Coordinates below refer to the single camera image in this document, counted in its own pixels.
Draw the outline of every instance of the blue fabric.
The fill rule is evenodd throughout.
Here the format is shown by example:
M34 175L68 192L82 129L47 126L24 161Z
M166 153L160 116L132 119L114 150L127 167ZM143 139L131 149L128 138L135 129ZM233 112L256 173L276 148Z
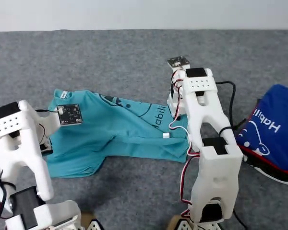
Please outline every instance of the blue fabric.
M288 170L288 88L270 88L238 134L237 142Z
M169 130L168 107L103 96L91 91L55 90L49 106L79 104L83 123L63 126L50 139L47 157L52 177L83 177L98 170L107 156L129 156L185 162L188 141L182 129ZM174 125L187 126L183 115ZM163 138L170 132L171 138Z

